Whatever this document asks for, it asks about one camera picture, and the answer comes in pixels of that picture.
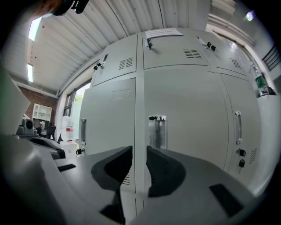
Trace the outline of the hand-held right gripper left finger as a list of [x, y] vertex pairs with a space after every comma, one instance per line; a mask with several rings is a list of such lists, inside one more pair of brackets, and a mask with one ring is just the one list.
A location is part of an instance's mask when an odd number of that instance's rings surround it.
[[74, 193], [105, 217], [125, 224], [120, 187], [132, 166], [133, 147], [55, 160]]

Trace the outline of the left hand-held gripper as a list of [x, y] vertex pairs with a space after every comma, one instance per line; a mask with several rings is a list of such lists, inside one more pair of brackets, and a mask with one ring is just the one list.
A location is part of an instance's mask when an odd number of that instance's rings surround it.
[[16, 135], [23, 138], [30, 137], [29, 141], [32, 142], [32, 144], [34, 144], [40, 151], [45, 150], [50, 153], [54, 160], [66, 158], [64, 150], [57, 142], [39, 137], [31, 119], [22, 119], [22, 123], [18, 126]]

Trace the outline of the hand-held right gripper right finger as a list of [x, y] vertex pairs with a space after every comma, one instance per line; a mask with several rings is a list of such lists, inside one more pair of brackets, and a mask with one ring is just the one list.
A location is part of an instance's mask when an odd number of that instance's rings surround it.
[[151, 187], [134, 225], [238, 224], [253, 194], [216, 165], [147, 147]]

